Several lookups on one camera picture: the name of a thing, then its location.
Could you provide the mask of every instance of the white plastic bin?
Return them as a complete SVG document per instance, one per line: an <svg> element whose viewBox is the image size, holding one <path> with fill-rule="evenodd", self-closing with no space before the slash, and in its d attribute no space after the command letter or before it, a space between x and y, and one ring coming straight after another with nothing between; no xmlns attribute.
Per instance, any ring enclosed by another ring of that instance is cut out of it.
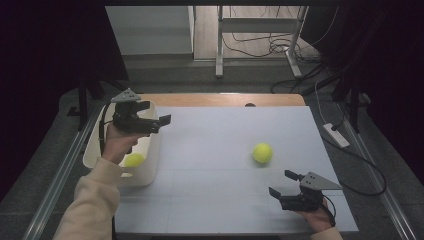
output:
<svg viewBox="0 0 424 240"><path fill-rule="evenodd" d="M112 115L115 112L115 104L110 104L106 113L105 122L112 120ZM83 156L84 166L92 169L97 162L97 157L100 156L99 144L99 121L102 113L99 114L96 125L91 133ZM159 119L156 113L155 104L150 102L150 108L138 113L140 118ZM133 153L141 153L145 160L137 167L123 167L123 162L120 166L124 169L124 174L121 176L120 186L146 186L153 182L156 176L157 161L159 158L161 134L150 134L150 137L143 137L138 140L138 144L133 146Z"/></svg>

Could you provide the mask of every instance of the beige sleeve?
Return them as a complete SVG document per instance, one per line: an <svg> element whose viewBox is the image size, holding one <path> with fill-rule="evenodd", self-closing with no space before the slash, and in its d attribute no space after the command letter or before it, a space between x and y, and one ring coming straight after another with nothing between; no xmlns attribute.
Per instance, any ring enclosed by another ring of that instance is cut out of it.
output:
<svg viewBox="0 0 424 240"><path fill-rule="evenodd" d="M325 231L315 233L311 236L311 240L343 240L339 230L336 227L332 227Z"/></svg>
<svg viewBox="0 0 424 240"><path fill-rule="evenodd" d="M54 239L111 239L121 174L118 165L99 157L93 170L78 181L74 202L64 213Z"/></svg>

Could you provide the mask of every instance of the green tennis ball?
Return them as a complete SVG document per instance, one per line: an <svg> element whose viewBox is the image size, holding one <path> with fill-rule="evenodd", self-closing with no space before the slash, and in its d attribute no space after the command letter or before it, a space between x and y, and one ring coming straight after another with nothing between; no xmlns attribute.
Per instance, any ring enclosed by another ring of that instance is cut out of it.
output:
<svg viewBox="0 0 424 240"><path fill-rule="evenodd" d="M253 158L259 163L267 163L272 158L272 148L267 143L259 143L253 149Z"/></svg>
<svg viewBox="0 0 424 240"><path fill-rule="evenodd" d="M144 162L144 156L140 153L131 153L124 160L124 167L137 167Z"/></svg>

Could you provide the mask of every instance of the white power strip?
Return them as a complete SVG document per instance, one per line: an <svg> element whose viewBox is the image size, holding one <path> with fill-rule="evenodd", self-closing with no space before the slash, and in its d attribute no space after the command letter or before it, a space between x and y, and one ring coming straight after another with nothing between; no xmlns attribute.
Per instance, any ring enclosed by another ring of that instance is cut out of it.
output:
<svg viewBox="0 0 424 240"><path fill-rule="evenodd" d="M331 123L327 123L327 124L323 125L322 127L325 129L325 131L327 131L327 133L331 136L331 138L332 138L335 142L337 142L337 144L338 144L340 147L344 148L344 147L347 147L347 146L349 146L349 145L350 145L350 144L349 144L349 142L346 140L346 138L344 138L344 137L342 136L342 134L340 134L340 132L339 132L339 131L337 131L337 130L333 131L333 130L331 129L331 128L333 127L333 124L331 124Z"/></svg>

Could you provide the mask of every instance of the gray floor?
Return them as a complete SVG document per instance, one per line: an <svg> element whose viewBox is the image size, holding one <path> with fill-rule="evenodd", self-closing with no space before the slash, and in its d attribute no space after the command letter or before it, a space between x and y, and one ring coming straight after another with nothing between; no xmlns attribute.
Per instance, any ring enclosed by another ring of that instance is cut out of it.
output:
<svg viewBox="0 0 424 240"><path fill-rule="evenodd" d="M126 66L130 82L124 82L136 92L143 93L187 93L187 92L238 92L238 93L269 93L270 86L281 80L291 80L292 73L285 61L226 61L224 78L217 80L214 76L214 62L196 62L187 58L158 57L146 59L126 57ZM312 69L314 64L302 64L303 73ZM315 79L305 82L301 88L313 86L314 81L326 76L324 71ZM107 92L106 99L119 91L108 84L103 84ZM327 122L338 123L341 114L337 105L331 100L330 94L334 88L329 85L319 91L322 115ZM289 88L277 87L276 92L287 93ZM54 174L69 149L76 134L78 117L68 117L70 107L77 106L77 91L73 90L63 95L60 101L60 111L46 135L44 141L31 159L28 167L22 173L7 197L0 204L0 239L21 239L44 194L51 183ZM305 97L314 115L318 129L322 131L323 120L319 113L315 94ZM101 100L91 100L89 105L101 103ZM378 131L372 120L366 114L366 107L359 112L359 127L373 158L386 175L388 186L395 195L406 214L416 239L424 239L424 227L421 222L424 216L424 188L412 174L403 159ZM346 129L340 131L348 138ZM322 131L323 137L329 139ZM347 155L328 145L326 148L339 180L362 191L375 191L364 164L357 158ZM66 207L72 201L75 184L79 177L88 173L82 164L80 154L73 166L68 181L46 223L41 239L51 239ZM344 239L401 239L393 224L392 218L380 197L364 197L349 190L344 190L351 211L359 227L357 233L343 233ZM119 239L279 239L278 236L264 237L164 237L164 236L131 236L120 235ZM281 236L283 239L309 239L304 235Z"/></svg>

